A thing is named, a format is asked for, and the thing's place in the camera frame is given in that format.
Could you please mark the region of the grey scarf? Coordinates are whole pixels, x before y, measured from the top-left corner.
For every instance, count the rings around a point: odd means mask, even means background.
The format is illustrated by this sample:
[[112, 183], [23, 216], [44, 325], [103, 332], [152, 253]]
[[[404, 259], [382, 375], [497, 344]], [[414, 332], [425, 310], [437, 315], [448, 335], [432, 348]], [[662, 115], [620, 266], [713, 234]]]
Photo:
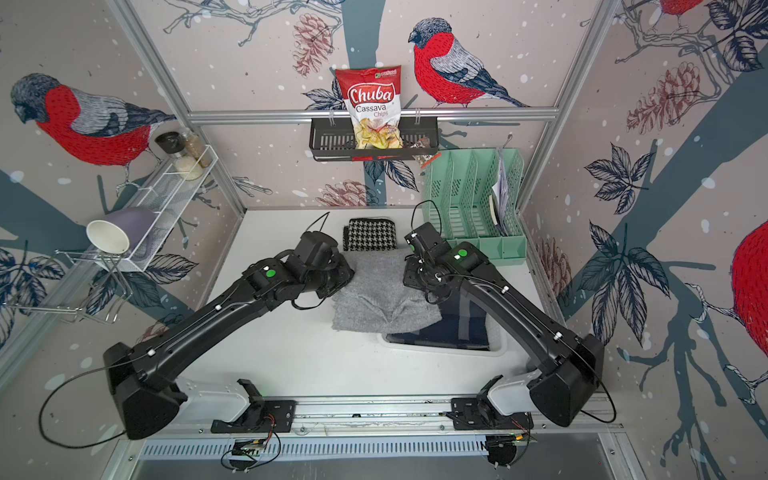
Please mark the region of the grey scarf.
[[344, 254], [354, 270], [351, 282], [333, 295], [332, 328], [358, 333], [410, 333], [442, 319], [439, 308], [419, 290], [403, 284], [405, 248], [350, 251]]

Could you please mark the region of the navy plaid scarf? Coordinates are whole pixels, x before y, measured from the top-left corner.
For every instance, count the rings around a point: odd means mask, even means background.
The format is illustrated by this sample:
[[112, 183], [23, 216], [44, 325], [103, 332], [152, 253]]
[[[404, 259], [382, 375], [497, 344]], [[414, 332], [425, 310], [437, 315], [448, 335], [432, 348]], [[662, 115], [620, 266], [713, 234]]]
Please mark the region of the navy plaid scarf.
[[438, 305], [441, 320], [413, 332], [387, 334], [390, 343], [489, 351], [486, 312], [467, 297], [452, 296]]

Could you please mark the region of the white plastic basket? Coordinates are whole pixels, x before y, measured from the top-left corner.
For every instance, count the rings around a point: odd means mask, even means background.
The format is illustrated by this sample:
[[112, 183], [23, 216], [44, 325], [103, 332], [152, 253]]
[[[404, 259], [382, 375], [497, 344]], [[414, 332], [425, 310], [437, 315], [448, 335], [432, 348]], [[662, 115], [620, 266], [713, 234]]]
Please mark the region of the white plastic basket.
[[490, 344], [489, 351], [459, 350], [459, 349], [395, 344], [395, 343], [390, 343], [385, 339], [385, 336], [387, 334], [380, 334], [379, 338], [380, 338], [380, 342], [383, 345], [386, 345], [388, 347], [395, 348], [395, 349], [401, 349], [401, 350], [414, 350], [414, 351], [423, 350], [431, 353], [448, 352], [448, 353], [459, 353], [459, 354], [476, 355], [476, 356], [499, 356], [503, 354], [507, 349], [506, 334], [502, 332], [501, 327], [488, 314], [486, 318], [486, 328], [487, 328], [489, 344]]

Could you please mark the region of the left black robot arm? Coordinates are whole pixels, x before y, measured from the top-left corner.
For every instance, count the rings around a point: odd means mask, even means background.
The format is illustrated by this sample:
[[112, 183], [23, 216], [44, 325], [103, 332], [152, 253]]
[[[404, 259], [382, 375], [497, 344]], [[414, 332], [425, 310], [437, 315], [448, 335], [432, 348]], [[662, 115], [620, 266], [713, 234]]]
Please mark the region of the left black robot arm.
[[169, 425], [188, 400], [176, 378], [248, 322], [313, 292], [323, 301], [347, 286], [354, 270], [331, 236], [304, 232], [298, 245], [250, 265], [230, 287], [164, 333], [103, 354], [109, 393], [131, 440]]

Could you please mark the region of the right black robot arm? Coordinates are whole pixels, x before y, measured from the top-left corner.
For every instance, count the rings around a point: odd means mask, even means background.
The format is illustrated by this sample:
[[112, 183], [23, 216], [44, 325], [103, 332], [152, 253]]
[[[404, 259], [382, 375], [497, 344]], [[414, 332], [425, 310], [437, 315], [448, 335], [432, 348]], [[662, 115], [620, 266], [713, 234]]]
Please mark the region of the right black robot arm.
[[405, 236], [412, 250], [403, 283], [439, 299], [467, 297], [495, 320], [534, 361], [539, 375], [515, 380], [531, 407], [568, 427], [601, 385], [604, 345], [579, 336], [546, 315], [508, 282], [491, 260], [468, 242], [455, 246], [426, 222]]

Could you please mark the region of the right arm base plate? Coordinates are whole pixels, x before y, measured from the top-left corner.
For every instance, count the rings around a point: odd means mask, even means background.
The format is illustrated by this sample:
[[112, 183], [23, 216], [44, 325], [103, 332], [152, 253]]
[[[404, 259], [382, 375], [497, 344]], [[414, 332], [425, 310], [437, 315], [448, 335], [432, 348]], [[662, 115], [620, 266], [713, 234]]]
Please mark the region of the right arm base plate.
[[453, 422], [455, 430], [520, 430], [528, 432], [533, 426], [530, 412], [502, 414], [490, 403], [490, 389], [502, 379], [497, 375], [489, 380], [474, 397], [451, 399], [451, 409], [443, 415]]

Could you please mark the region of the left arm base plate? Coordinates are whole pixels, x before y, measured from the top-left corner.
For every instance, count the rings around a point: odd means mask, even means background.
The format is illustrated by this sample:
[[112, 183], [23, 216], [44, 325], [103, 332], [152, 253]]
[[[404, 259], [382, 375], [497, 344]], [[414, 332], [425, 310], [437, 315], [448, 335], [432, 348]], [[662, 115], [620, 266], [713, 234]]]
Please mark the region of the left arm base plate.
[[295, 400], [267, 400], [247, 379], [237, 383], [245, 390], [249, 405], [232, 421], [213, 420], [213, 434], [288, 433], [291, 431], [297, 402]]

